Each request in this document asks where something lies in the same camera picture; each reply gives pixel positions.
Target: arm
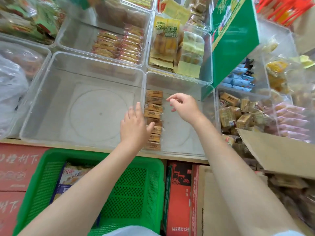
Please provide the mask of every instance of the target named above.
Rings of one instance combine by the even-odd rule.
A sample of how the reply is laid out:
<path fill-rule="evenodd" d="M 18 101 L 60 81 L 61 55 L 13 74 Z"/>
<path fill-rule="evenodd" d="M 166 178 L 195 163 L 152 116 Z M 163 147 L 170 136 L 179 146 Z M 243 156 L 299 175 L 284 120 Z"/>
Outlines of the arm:
<path fill-rule="evenodd" d="M 140 103 L 121 121 L 119 145 L 61 197 L 42 211 L 18 236 L 87 235 L 116 181 L 148 142 L 154 123 L 146 126 Z"/>
<path fill-rule="evenodd" d="M 177 110 L 197 132 L 218 186 L 243 236 L 271 236 L 287 230 L 299 232 L 274 193 L 224 142 L 198 109 L 193 97 L 178 93 L 167 101 L 173 106 L 172 111 Z"/>

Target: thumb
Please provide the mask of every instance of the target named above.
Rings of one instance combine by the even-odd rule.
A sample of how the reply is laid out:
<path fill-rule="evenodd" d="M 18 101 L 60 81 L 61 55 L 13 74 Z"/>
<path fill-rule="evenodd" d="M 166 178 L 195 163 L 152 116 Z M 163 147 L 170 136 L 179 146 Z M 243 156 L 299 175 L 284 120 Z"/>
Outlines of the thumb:
<path fill-rule="evenodd" d="M 147 126 L 147 132 L 148 134 L 151 134 L 153 131 L 153 128 L 155 126 L 155 122 L 151 122 L 149 126 Z"/>
<path fill-rule="evenodd" d="M 172 109 L 172 112 L 177 110 L 179 108 L 179 106 L 181 105 L 181 103 L 178 102 L 176 99 L 171 99 L 169 102 L 171 103 L 171 106 L 174 107 L 174 109 Z"/>

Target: pink snack package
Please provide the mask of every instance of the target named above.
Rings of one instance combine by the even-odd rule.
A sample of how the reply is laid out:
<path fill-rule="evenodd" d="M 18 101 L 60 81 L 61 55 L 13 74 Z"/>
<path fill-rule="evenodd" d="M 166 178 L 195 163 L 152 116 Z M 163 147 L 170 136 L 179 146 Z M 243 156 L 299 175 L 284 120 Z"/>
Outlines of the pink snack package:
<path fill-rule="evenodd" d="M 296 139 L 296 138 L 291 138 L 291 139 L 302 141 L 302 142 L 305 142 L 305 143 L 310 143 L 311 142 L 310 140 L 302 140 L 302 139 Z"/>
<path fill-rule="evenodd" d="M 295 139 L 301 139 L 301 140 L 307 140 L 309 138 L 308 135 L 293 132 L 293 131 L 287 131 L 287 130 L 280 131 L 279 135 L 281 137 L 289 137 L 289 138 L 295 138 Z"/>
<path fill-rule="evenodd" d="M 279 111 L 283 108 L 285 108 L 286 110 L 292 111 L 294 113 L 302 113 L 305 110 L 305 108 L 294 106 L 285 102 L 279 103 L 275 106 L 276 111 Z"/>
<path fill-rule="evenodd" d="M 307 133 L 309 130 L 305 129 L 305 128 L 301 128 L 301 127 L 295 127 L 295 126 L 291 126 L 291 125 L 286 125 L 286 124 L 280 124 L 279 126 L 279 130 L 287 130 L 287 131 L 294 131 L 297 133 Z"/>
<path fill-rule="evenodd" d="M 287 124 L 287 125 L 291 125 L 295 127 L 303 127 L 307 123 L 309 123 L 309 121 L 307 120 L 297 119 L 297 118 L 286 118 L 283 116 L 277 117 L 277 120 L 279 124 Z"/>
<path fill-rule="evenodd" d="M 289 111 L 286 108 L 283 108 L 283 109 L 276 111 L 276 114 L 277 114 L 277 117 L 283 116 L 286 118 L 297 118 L 297 119 L 305 118 L 304 115 Z"/>

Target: green plastic basket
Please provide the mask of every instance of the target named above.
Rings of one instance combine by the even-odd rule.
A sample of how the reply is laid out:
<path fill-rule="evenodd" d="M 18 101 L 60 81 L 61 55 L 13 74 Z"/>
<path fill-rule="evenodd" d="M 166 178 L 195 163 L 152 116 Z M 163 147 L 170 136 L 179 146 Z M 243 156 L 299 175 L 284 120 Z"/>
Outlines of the green plastic basket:
<path fill-rule="evenodd" d="M 96 165 L 107 153 L 53 148 L 44 153 L 17 216 L 17 235 L 49 204 L 64 163 Z M 100 225 L 89 236 L 99 236 L 128 225 L 159 233 L 164 202 L 164 166 L 159 159 L 136 156 L 116 182 L 101 210 Z"/>

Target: forearm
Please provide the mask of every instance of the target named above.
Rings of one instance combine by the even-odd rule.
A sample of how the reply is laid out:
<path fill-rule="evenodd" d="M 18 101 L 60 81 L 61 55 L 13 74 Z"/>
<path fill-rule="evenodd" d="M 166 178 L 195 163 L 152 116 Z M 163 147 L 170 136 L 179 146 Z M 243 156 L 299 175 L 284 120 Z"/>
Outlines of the forearm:
<path fill-rule="evenodd" d="M 38 215 L 19 236 L 87 235 L 116 181 L 137 152 L 121 143 Z"/>
<path fill-rule="evenodd" d="M 273 192 L 221 138 L 205 116 L 194 123 L 215 179 L 244 236 L 298 231 Z"/>

